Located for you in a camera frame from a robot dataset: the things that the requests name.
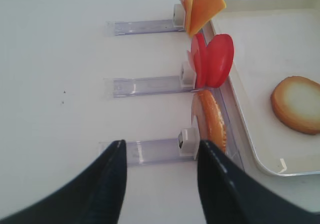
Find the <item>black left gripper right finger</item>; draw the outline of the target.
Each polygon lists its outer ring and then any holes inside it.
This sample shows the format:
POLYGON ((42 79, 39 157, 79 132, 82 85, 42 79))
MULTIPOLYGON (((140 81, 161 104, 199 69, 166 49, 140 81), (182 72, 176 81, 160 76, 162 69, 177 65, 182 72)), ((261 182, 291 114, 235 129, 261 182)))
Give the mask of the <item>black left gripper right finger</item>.
POLYGON ((201 140, 199 197, 208 224, 318 224, 320 217, 274 194, 248 176, 214 143, 201 140))

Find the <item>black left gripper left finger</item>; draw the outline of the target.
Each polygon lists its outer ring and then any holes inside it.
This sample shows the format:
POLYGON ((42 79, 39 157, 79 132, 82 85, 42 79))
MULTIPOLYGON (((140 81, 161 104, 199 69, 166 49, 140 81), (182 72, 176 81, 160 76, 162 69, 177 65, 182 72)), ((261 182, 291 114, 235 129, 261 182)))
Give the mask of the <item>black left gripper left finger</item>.
POLYGON ((2 224, 116 224, 127 185, 127 146, 112 142, 82 173, 2 224))

